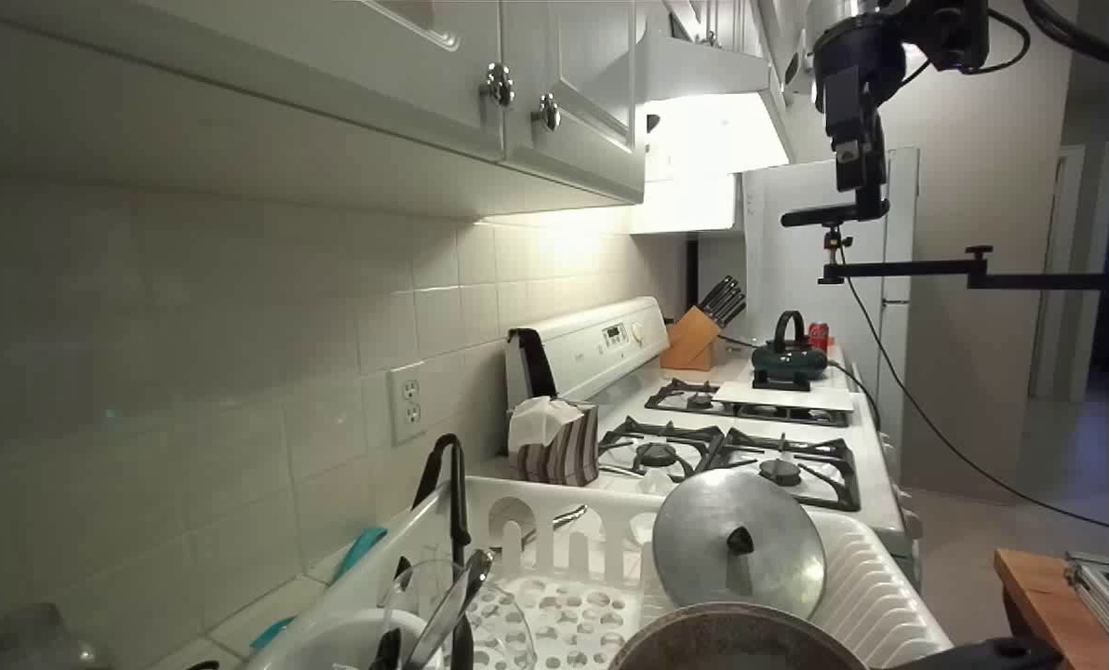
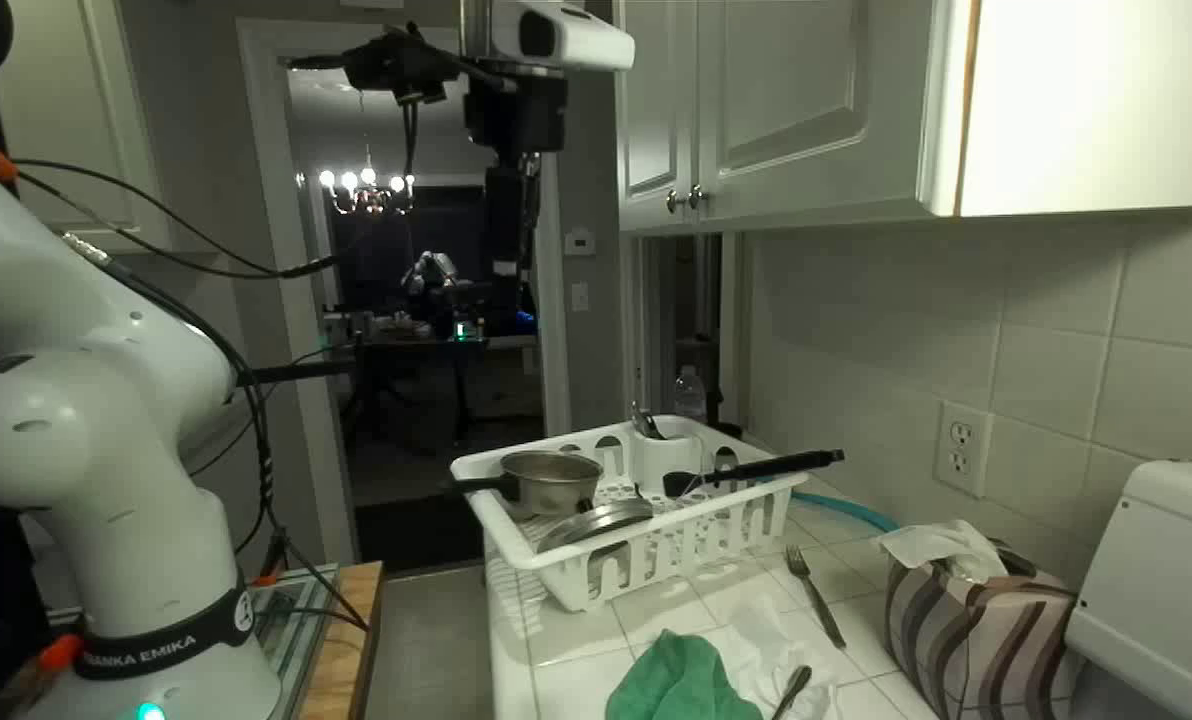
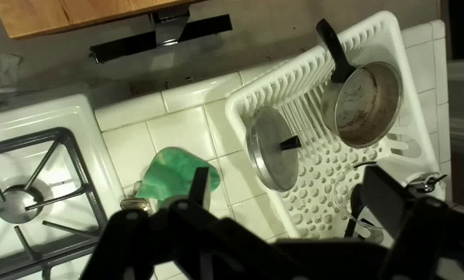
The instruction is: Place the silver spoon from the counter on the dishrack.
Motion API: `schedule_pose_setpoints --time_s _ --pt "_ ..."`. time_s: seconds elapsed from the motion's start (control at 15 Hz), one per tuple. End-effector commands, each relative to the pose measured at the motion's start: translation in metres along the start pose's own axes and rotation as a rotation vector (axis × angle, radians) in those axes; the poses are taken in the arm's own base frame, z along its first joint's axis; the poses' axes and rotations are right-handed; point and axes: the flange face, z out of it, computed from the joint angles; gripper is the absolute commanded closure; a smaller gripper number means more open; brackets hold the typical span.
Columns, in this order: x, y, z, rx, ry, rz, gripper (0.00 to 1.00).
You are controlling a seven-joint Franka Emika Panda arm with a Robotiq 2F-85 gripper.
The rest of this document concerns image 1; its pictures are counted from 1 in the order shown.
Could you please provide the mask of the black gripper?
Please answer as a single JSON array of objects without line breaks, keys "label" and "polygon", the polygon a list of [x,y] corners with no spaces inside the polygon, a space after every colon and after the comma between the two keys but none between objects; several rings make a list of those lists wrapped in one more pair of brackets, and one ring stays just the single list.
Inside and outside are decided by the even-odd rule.
[{"label": "black gripper", "polygon": [[811,0],[807,22],[811,99],[850,194],[850,203],[811,208],[807,219],[879,219],[889,212],[879,109],[905,83],[905,48],[916,45],[936,69],[977,73],[992,50],[988,0]]}]

